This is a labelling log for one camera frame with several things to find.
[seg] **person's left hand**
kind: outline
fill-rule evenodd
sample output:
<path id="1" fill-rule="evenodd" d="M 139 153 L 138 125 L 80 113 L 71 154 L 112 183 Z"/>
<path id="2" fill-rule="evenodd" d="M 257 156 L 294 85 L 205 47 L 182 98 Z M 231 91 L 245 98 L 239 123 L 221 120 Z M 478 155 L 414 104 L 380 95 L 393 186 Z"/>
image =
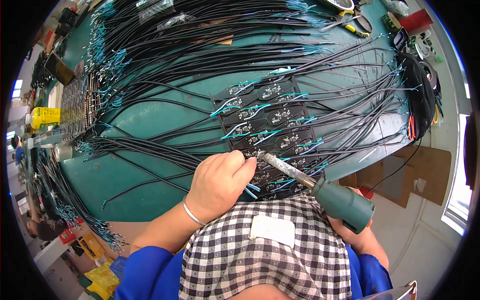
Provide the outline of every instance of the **person's left hand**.
<path id="1" fill-rule="evenodd" d="M 208 157 L 193 175 L 190 192 L 185 198 L 188 209 L 204 223 L 223 215 L 252 180 L 256 167 L 255 157 L 245 161 L 238 150 Z"/>

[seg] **blue plastic bin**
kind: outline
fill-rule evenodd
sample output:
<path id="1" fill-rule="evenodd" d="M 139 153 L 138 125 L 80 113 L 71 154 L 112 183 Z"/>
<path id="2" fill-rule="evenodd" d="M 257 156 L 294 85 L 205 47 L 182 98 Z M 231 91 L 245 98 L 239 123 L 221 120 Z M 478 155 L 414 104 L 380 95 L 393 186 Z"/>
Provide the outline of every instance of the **blue plastic bin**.
<path id="1" fill-rule="evenodd" d="M 119 255 L 110 265 L 110 270 L 120 279 L 120 282 L 123 280 L 123 269 L 125 268 L 126 261 L 126 257 Z"/>

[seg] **yellow plastic bag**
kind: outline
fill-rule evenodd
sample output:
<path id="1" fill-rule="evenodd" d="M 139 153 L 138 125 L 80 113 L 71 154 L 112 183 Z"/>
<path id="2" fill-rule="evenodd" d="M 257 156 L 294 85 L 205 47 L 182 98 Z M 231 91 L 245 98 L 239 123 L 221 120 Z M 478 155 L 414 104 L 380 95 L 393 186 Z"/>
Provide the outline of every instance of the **yellow plastic bag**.
<path id="1" fill-rule="evenodd" d="M 110 270 L 110 265 L 113 263 L 113 259 L 107 258 L 107 262 L 103 266 L 94 268 L 90 272 L 85 273 L 92 284 L 87 287 L 87 290 L 97 293 L 103 300 L 108 300 L 120 284 L 120 280 Z"/>

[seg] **dark hair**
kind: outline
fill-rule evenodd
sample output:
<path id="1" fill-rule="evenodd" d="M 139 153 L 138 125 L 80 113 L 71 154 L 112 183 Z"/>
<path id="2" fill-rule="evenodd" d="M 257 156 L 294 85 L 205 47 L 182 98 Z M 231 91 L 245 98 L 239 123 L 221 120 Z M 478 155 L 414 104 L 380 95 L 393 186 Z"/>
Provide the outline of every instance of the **dark hair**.
<path id="1" fill-rule="evenodd" d="M 31 230 L 30 228 L 28 228 L 28 227 L 27 227 L 27 232 L 28 232 L 28 235 L 29 235 L 31 238 L 33 238 L 33 239 L 36 238 L 36 234 L 33 233 L 32 230 Z"/>
<path id="2" fill-rule="evenodd" d="M 13 147 L 14 149 L 18 146 L 18 141 L 15 140 L 15 137 L 16 137 L 16 135 L 14 135 L 14 136 L 10 139 L 10 143 L 12 144 L 12 147 Z"/>

